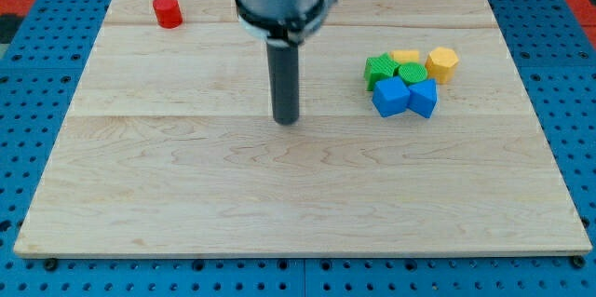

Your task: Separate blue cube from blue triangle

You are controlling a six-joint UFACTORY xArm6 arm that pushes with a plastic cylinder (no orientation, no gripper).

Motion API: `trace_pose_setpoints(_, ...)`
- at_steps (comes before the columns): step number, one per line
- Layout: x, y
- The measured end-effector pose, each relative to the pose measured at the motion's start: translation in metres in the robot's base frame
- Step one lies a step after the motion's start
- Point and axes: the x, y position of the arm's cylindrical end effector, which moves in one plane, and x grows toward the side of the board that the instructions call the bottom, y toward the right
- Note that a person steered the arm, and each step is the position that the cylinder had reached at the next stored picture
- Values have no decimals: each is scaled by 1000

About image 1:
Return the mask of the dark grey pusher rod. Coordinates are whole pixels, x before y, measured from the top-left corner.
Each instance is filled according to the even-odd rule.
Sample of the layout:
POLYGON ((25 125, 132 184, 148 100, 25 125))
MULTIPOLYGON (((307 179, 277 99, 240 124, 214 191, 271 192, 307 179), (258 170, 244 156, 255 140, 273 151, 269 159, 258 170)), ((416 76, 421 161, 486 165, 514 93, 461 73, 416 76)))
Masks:
POLYGON ((272 114, 283 126, 299 118, 299 49, 267 44, 272 114))

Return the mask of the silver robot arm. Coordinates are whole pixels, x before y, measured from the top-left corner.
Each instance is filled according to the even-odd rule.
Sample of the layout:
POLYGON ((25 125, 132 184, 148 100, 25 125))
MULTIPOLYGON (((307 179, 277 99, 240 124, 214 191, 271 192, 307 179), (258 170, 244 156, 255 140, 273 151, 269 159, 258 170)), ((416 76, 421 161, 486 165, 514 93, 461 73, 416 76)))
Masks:
POLYGON ((266 44, 273 119, 299 118, 299 46, 323 25, 338 0, 235 0, 248 33, 266 44))

